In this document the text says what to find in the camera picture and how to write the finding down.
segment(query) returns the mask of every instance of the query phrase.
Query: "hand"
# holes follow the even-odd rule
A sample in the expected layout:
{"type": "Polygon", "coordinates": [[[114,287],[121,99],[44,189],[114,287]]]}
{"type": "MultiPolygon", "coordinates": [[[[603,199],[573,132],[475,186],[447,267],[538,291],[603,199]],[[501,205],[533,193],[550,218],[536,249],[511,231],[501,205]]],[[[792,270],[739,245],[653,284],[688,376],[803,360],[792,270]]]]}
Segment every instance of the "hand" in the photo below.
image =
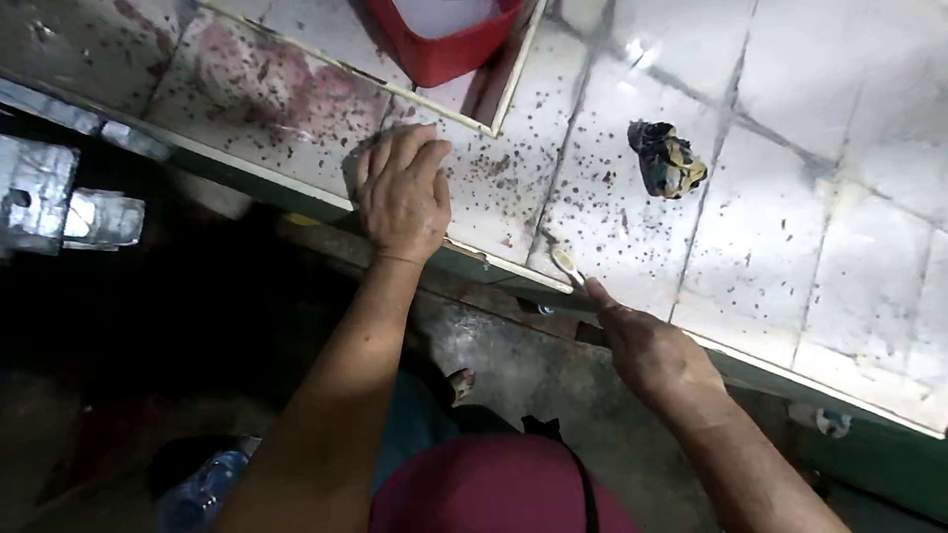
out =
{"type": "Polygon", "coordinates": [[[423,266],[451,221],[451,196],[438,170],[451,143],[434,126],[412,126],[383,138],[358,162],[356,195],[376,257],[423,266]]]}
{"type": "Polygon", "coordinates": [[[704,350],[681,329],[620,304],[596,279],[586,282],[619,377],[652,409],[696,406],[707,394],[727,394],[704,350]]]}

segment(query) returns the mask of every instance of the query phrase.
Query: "red container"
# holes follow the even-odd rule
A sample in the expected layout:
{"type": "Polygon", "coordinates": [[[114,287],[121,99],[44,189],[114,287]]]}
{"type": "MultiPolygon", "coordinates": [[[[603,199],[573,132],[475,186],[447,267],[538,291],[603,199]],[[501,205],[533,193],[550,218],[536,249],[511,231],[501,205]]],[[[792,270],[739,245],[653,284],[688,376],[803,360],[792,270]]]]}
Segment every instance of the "red container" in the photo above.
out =
{"type": "Polygon", "coordinates": [[[368,0],[368,4],[392,39],[409,78],[422,87],[434,87],[484,64],[510,36],[523,0],[498,0],[500,15],[438,39],[411,31],[392,0],[368,0]]]}

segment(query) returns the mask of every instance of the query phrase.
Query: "bag strap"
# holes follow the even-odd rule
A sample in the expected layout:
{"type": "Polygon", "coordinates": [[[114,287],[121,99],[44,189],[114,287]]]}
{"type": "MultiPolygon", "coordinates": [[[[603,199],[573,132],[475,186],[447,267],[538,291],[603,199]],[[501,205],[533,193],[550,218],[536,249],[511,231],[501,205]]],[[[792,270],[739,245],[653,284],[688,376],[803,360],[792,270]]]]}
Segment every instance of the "bag strap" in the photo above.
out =
{"type": "Polygon", "coordinates": [[[523,432],[528,435],[541,435],[553,439],[563,445],[573,457],[576,468],[579,469],[579,480],[583,485],[583,501],[586,506],[586,533],[599,533],[599,513],[595,506],[595,493],[593,492],[593,483],[590,481],[590,475],[586,467],[579,459],[579,456],[563,442],[562,435],[559,434],[559,418],[554,418],[548,422],[540,422],[531,414],[520,419],[523,422],[523,432]]]}

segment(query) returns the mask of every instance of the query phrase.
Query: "maroon shirt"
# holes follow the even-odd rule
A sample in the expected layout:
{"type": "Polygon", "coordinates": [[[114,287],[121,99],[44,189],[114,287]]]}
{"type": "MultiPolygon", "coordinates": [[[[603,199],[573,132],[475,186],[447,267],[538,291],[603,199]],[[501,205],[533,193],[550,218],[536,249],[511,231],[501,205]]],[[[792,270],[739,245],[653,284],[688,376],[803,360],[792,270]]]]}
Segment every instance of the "maroon shirt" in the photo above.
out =
{"type": "MultiPolygon", "coordinates": [[[[637,531],[629,514],[594,486],[599,531],[637,531]]],[[[469,435],[412,457],[376,492],[370,533],[586,531],[579,470],[546,437],[469,435]]]]}

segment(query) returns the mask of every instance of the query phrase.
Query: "toothbrush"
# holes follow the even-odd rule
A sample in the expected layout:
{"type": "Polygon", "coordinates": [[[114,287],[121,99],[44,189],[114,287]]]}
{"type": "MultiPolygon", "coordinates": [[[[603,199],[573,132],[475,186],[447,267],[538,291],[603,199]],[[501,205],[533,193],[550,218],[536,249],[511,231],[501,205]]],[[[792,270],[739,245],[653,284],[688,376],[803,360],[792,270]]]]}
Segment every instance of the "toothbrush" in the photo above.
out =
{"type": "Polygon", "coordinates": [[[563,248],[554,247],[551,249],[550,257],[553,258],[553,263],[556,265],[556,267],[562,270],[563,273],[570,278],[570,281],[572,281],[575,286],[579,288],[586,286],[586,276],[576,269],[573,259],[570,258],[570,255],[566,253],[563,248]]]}

